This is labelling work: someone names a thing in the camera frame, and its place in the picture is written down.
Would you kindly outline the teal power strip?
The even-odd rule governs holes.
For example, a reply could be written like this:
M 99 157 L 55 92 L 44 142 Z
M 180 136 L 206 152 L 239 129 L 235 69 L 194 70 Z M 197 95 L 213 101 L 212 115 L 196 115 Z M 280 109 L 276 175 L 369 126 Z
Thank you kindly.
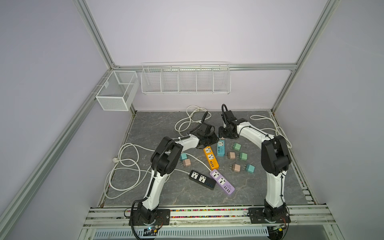
M 219 140 L 217 142 L 217 156 L 218 157 L 224 157 L 225 156 L 225 141 L 224 140 Z

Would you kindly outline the orange power strip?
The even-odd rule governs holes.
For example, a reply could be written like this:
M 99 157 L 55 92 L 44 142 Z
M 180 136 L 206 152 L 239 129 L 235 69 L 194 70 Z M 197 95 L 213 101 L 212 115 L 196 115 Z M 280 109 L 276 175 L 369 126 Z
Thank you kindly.
M 219 169 L 219 163 L 214 155 L 214 152 L 211 147 L 205 147 L 204 153 L 206 155 L 206 158 L 209 163 L 209 167 L 211 170 L 218 170 Z

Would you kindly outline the black power strip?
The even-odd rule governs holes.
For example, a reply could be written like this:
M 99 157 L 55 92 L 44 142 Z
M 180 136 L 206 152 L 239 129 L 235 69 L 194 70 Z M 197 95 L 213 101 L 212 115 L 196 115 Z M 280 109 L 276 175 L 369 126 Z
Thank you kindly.
M 214 190 L 216 186 L 216 181 L 214 179 L 207 177 L 206 175 L 203 175 L 195 170 L 190 171 L 189 179 L 209 190 Z

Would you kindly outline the purple power strip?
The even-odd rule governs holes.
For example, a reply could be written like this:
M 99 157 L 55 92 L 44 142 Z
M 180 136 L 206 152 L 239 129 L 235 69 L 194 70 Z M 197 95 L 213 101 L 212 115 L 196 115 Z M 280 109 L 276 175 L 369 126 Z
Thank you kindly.
M 235 191 L 235 187 L 218 170 L 212 170 L 210 175 L 228 195 Z

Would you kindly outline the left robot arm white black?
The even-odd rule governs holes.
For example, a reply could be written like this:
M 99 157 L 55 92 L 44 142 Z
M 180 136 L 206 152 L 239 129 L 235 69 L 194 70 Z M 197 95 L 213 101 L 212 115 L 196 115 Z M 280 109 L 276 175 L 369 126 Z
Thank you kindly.
M 219 138 L 215 131 L 213 125 L 202 122 L 186 136 L 162 139 L 151 157 L 151 180 L 146 194 L 143 199 L 136 201 L 141 217 L 148 221 L 155 215 L 166 178 L 176 169 L 182 152 L 217 143 Z

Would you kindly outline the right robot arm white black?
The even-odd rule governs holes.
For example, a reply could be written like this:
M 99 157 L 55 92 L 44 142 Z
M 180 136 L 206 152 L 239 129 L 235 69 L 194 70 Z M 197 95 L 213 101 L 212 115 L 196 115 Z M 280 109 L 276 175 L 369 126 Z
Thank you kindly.
M 261 164 L 267 173 L 265 217 L 272 219 L 287 214 L 284 189 L 286 174 L 292 159 L 286 139 L 281 135 L 268 134 L 243 118 L 236 118 L 225 104 L 222 105 L 221 117 L 224 125 L 219 127 L 220 138 L 234 140 L 244 137 L 261 149 Z

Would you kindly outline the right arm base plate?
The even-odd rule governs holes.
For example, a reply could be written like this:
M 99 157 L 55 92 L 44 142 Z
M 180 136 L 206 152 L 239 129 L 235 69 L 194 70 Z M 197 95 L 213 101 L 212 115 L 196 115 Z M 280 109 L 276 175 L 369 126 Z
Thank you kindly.
M 247 216 L 252 224 L 290 224 L 291 218 L 286 207 L 276 210 L 269 208 L 249 208 Z

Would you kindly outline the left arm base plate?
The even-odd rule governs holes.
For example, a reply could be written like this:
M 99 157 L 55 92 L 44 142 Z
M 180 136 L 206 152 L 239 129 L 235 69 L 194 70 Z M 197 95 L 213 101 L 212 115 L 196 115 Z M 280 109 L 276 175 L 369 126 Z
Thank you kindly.
M 170 209 L 157 209 L 153 211 L 134 210 L 130 219 L 130 225 L 158 225 L 168 226 L 171 219 Z

